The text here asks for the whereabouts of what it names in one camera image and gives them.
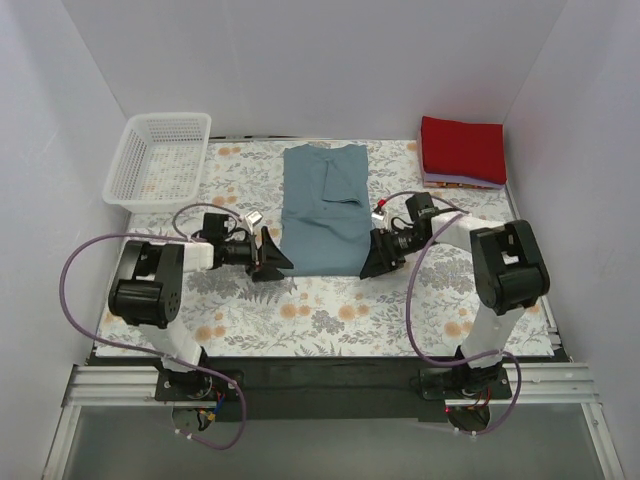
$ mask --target white plastic basket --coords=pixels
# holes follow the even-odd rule
[[[127,122],[102,192],[133,213],[174,212],[198,196],[211,117],[150,113]]]

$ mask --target folded fabric stack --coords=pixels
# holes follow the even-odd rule
[[[502,125],[422,117],[418,158],[426,187],[502,188]]]

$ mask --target red folded cloth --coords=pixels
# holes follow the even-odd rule
[[[420,135],[427,174],[471,177],[498,185],[507,182],[502,125],[422,117]]]

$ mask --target orange flower pattern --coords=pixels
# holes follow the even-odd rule
[[[216,143],[209,145],[199,198],[240,213],[259,210],[276,243],[282,232],[282,154],[301,141]],[[353,142],[315,141],[322,148]],[[389,192],[422,189],[415,175],[417,145],[410,141],[365,142],[369,156],[371,201]],[[510,220],[504,191],[430,190],[477,216]],[[388,205],[403,215],[402,201]],[[202,227],[205,209],[184,215],[184,231]],[[171,233],[170,215],[133,215],[132,230]],[[225,266],[187,273],[179,319],[211,354],[244,355],[407,355],[404,302],[415,258],[391,275],[360,281],[344,277],[290,278],[252,283],[242,267]],[[418,343],[433,355],[452,355],[473,327],[478,308],[473,268],[466,252],[439,246],[418,273],[412,320]],[[150,346],[139,331],[103,313],[100,334]],[[507,345],[516,355],[549,355],[551,344],[540,305],[528,309]],[[97,344],[97,354],[130,355]]]

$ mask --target table surface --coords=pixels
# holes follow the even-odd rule
[[[415,142],[254,141],[212,143],[199,201],[239,212],[259,210],[271,234],[281,236],[283,152],[310,143],[324,148],[367,146],[369,198],[400,190],[424,190]],[[430,189],[476,216],[508,221],[513,214],[504,190]],[[407,218],[404,199],[390,202],[391,213]],[[179,222],[186,232],[201,227],[204,209]],[[129,230],[173,235],[170,214],[132,215]],[[407,340],[404,302],[417,255],[401,270],[361,281],[356,277],[297,277],[253,284],[241,267],[186,274],[179,317],[211,356],[401,356],[414,355]],[[413,299],[413,325],[419,345],[431,355],[453,355],[473,325],[479,299],[471,255],[437,245],[425,258]],[[509,338],[516,355],[552,355],[548,320],[538,303],[527,310]],[[110,340],[149,346],[139,332],[108,313],[99,333]],[[97,344],[98,356],[136,352]]]

